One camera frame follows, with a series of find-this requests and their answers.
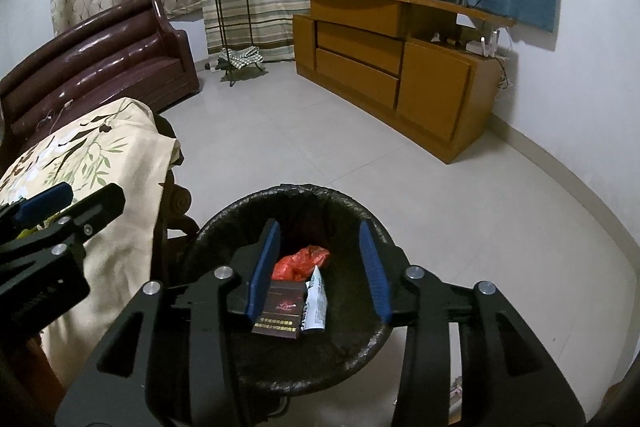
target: tiled floor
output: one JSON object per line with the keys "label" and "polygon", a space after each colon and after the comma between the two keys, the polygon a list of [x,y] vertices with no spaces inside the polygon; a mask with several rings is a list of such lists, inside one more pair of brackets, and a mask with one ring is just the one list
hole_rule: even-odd
{"label": "tiled floor", "polygon": [[[186,157],[175,174],[193,194],[190,215],[202,225],[238,198],[280,183],[341,190],[378,216],[413,263],[459,285],[495,282],[590,417],[610,385],[636,291],[635,272],[593,217],[492,134],[446,166],[297,76],[293,64],[267,68],[232,88],[219,72],[203,72],[202,92],[164,113]],[[270,424],[388,425],[403,335],[396,331],[359,374],[294,399]]]}

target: black trash can liner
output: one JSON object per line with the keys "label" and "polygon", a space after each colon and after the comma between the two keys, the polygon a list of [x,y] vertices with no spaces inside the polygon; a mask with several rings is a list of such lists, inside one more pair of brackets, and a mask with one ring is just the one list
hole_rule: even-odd
{"label": "black trash can liner", "polygon": [[321,269],[328,301],[326,331],[296,340],[232,331],[228,347],[243,387],[289,396],[321,391],[363,368],[391,332],[373,309],[358,247],[361,220],[370,219],[383,243],[393,241],[375,216],[337,190],[280,185],[216,214],[184,254],[180,283],[197,280],[228,263],[238,248],[256,243],[270,217],[282,229],[281,257],[308,245],[331,252]]}

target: metal plant stand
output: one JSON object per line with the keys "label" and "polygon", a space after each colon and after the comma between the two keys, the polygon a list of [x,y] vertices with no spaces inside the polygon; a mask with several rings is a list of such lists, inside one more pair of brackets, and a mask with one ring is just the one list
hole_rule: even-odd
{"label": "metal plant stand", "polygon": [[[226,66],[223,68],[216,67],[216,69],[223,69],[226,71],[225,76],[223,76],[222,78],[222,82],[226,82],[228,80],[229,87],[231,87],[236,83],[236,81],[234,80],[233,71],[237,70],[237,68],[231,64],[231,60],[229,57],[229,45],[226,41],[225,17],[222,11],[222,0],[215,0],[215,2],[216,2],[216,15],[218,16],[218,29],[220,30],[220,40],[222,41],[222,46],[226,49]],[[246,0],[246,16],[249,22],[249,37],[251,39],[251,45],[255,46],[254,32],[253,32],[252,23],[251,23],[251,10],[249,8],[249,0]],[[256,68],[262,71],[262,68],[260,67],[259,62],[252,62],[252,63],[255,65]]]}

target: red plastic bag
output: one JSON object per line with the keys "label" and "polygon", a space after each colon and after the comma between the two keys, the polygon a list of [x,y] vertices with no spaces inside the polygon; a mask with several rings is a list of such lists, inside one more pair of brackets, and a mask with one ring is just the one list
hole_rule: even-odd
{"label": "red plastic bag", "polygon": [[309,247],[302,248],[293,255],[286,255],[280,259],[273,267],[271,279],[274,281],[295,281],[302,282],[311,277],[314,267],[319,268],[329,257],[326,248]]}

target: silver screw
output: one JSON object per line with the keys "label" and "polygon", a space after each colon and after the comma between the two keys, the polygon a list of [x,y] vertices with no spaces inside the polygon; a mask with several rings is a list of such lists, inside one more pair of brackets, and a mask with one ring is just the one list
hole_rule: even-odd
{"label": "silver screw", "polygon": [[229,279],[234,274],[234,270],[230,266],[218,266],[213,272],[217,279]]}
{"label": "silver screw", "polygon": [[147,295],[154,295],[160,291],[160,283],[158,281],[145,282],[142,291]]}
{"label": "silver screw", "polygon": [[493,295],[495,293],[495,284],[489,281],[480,281],[478,283],[478,289],[480,293],[484,293],[485,295]]}
{"label": "silver screw", "polygon": [[53,255],[62,255],[63,253],[65,253],[67,248],[68,248],[67,245],[65,245],[64,243],[60,243],[59,245],[55,245],[51,249],[51,253]]}
{"label": "silver screw", "polygon": [[422,279],[422,277],[424,277],[424,270],[419,266],[410,266],[404,270],[404,274],[409,277],[409,279]]}

